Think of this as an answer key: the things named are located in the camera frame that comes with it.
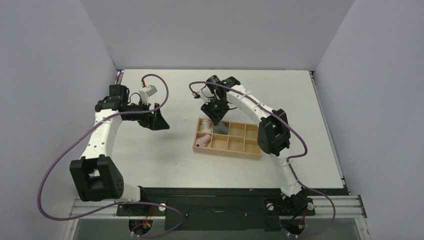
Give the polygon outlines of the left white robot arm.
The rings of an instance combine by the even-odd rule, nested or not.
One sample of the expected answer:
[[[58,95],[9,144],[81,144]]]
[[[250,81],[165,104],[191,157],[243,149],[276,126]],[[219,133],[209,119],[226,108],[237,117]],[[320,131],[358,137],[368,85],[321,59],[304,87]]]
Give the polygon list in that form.
[[[110,200],[130,202],[136,215],[149,209],[149,201],[140,186],[124,181],[112,160],[113,146],[123,121],[136,121],[152,131],[168,130],[169,124],[159,109],[150,111],[149,98],[157,92],[153,85],[138,92],[138,103],[130,103],[129,89],[121,84],[110,85],[109,95],[95,106],[95,123],[100,124],[90,136],[81,157],[70,163],[69,170],[80,199],[84,202]]]

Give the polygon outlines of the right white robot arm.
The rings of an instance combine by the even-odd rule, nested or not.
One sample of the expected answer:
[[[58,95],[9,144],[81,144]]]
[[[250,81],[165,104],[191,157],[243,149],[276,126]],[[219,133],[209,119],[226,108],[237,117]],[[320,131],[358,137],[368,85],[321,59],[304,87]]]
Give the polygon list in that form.
[[[220,80],[213,75],[204,84],[192,95],[203,100],[200,109],[212,125],[220,124],[230,110],[229,105],[234,105],[257,125],[256,141],[259,148],[271,157],[277,171],[279,188],[285,195],[282,207],[289,214],[296,213],[302,207],[302,200],[296,195],[301,188],[296,184],[288,163],[281,158],[281,152],[290,148],[291,137],[286,126],[288,120],[285,111],[274,110],[260,102],[233,76]]]

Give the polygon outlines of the wooden compartment tray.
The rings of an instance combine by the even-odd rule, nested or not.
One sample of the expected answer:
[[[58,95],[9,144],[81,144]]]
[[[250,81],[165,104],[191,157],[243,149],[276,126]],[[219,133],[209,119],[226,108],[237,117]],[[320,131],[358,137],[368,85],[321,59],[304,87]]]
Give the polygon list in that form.
[[[202,120],[209,120],[211,127],[213,125],[208,118],[198,118],[192,145],[194,152],[231,158],[261,159],[262,150],[257,143],[259,128],[255,124],[223,121],[229,123],[229,134],[223,135],[213,132],[200,132],[199,128]],[[196,139],[206,134],[211,135],[211,140],[207,147],[195,146]]]

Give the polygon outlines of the grey beige underwear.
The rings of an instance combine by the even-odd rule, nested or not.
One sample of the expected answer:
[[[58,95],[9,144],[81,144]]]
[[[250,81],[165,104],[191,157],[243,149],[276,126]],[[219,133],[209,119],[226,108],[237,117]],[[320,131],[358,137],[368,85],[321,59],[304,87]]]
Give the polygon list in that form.
[[[212,125],[212,130],[214,134],[228,135],[230,131],[229,123],[220,121],[217,125]]]

